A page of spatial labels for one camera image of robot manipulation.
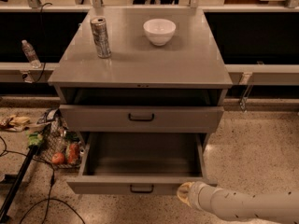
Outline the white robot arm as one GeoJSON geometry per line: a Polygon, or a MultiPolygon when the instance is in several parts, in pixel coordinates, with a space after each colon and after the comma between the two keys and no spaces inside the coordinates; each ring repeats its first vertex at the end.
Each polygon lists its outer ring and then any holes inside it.
{"type": "Polygon", "coordinates": [[[177,196],[190,208],[206,211],[225,221],[258,218],[280,224],[299,224],[298,191],[248,195],[198,181],[182,184],[177,196]]]}

